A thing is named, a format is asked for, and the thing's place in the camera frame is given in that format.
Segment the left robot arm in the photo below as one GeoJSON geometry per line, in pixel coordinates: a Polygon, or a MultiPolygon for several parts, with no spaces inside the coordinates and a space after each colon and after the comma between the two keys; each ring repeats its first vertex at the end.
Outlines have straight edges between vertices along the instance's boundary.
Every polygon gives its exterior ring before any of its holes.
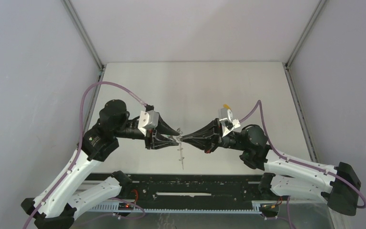
{"type": "Polygon", "coordinates": [[[77,193],[87,176],[119,147],[119,139],[142,140],[146,149],[156,150],[176,146],[173,137],[177,135],[151,105],[131,119],[124,101],[110,100],[100,110],[97,123],[83,135],[67,166],[39,196],[24,199],[21,207],[39,229],[68,229],[104,200],[130,196],[132,180],[122,171],[77,193]]]}

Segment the aluminium frame post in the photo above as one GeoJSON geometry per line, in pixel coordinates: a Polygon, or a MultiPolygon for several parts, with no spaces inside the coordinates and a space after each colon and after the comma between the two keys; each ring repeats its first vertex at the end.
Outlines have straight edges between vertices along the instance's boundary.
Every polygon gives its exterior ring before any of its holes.
{"type": "Polygon", "coordinates": [[[65,10],[67,11],[75,29],[77,30],[79,36],[81,37],[85,47],[87,48],[89,54],[93,58],[96,66],[98,67],[99,71],[103,71],[104,64],[101,61],[98,52],[96,51],[93,42],[90,39],[90,36],[87,33],[87,30],[85,29],[83,22],[78,15],[76,8],[74,7],[71,0],[61,0],[65,10]]]}
{"type": "Polygon", "coordinates": [[[292,52],[290,53],[289,58],[285,63],[285,67],[289,69],[293,64],[294,60],[296,59],[299,51],[301,50],[304,42],[308,38],[310,32],[312,31],[314,25],[316,24],[319,16],[321,15],[322,11],[324,10],[328,0],[319,0],[316,7],[314,8],[306,26],[304,27],[299,39],[297,40],[295,47],[293,48],[292,52]]]}

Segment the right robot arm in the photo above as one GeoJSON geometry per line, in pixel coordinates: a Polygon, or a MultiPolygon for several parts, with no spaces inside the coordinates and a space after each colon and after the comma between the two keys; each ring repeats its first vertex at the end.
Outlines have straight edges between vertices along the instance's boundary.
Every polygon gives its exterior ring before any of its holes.
{"type": "Polygon", "coordinates": [[[247,125],[237,132],[215,119],[181,140],[207,154],[219,147],[241,151],[239,158],[247,167],[264,172],[258,186],[263,199],[276,195],[320,200],[347,216],[355,216],[359,208],[361,181],[351,165],[319,164],[273,149],[259,125],[247,125]]]}

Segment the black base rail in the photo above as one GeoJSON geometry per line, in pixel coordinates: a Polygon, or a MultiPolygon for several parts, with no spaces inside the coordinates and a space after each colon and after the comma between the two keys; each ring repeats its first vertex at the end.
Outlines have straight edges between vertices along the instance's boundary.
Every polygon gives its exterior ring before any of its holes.
{"type": "Polygon", "coordinates": [[[228,210],[252,204],[285,202],[271,191],[260,191],[261,175],[128,174],[129,199],[138,194],[142,208],[228,210]]]}

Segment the left aluminium frame post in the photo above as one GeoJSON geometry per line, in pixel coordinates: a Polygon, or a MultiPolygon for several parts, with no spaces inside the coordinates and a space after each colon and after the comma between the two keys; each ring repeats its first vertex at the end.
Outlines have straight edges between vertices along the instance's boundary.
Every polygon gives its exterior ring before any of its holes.
{"type": "Polygon", "coordinates": [[[65,10],[67,11],[75,29],[77,30],[79,36],[81,37],[85,47],[87,48],[89,54],[93,58],[96,66],[98,67],[99,71],[103,71],[104,64],[101,61],[98,52],[96,51],[93,42],[90,39],[90,36],[87,33],[87,30],[85,29],[83,22],[78,15],[76,8],[74,7],[71,0],[61,0],[65,10]]]}

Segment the right aluminium frame post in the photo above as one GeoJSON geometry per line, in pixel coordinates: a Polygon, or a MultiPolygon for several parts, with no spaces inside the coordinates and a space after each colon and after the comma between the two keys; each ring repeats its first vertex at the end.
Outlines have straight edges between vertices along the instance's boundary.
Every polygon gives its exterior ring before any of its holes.
{"type": "Polygon", "coordinates": [[[304,42],[308,38],[310,32],[312,31],[314,25],[316,24],[319,16],[321,15],[322,11],[324,10],[328,0],[319,0],[316,7],[314,8],[306,26],[304,27],[299,39],[297,40],[295,47],[293,48],[292,52],[290,53],[289,58],[285,63],[285,67],[289,69],[293,64],[294,60],[296,59],[299,51],[301,50],[304,42]]]}

